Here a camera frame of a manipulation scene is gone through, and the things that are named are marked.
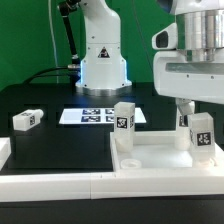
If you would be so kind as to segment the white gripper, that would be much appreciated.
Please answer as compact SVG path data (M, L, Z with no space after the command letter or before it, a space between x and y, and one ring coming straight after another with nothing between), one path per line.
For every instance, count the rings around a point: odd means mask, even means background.
M224 104L224 50L217 50L212 62L198 63L187 62L178 51L160 51L153 73L157 93L176 98L180 127L188 126L188 116L195 111L192 100Z

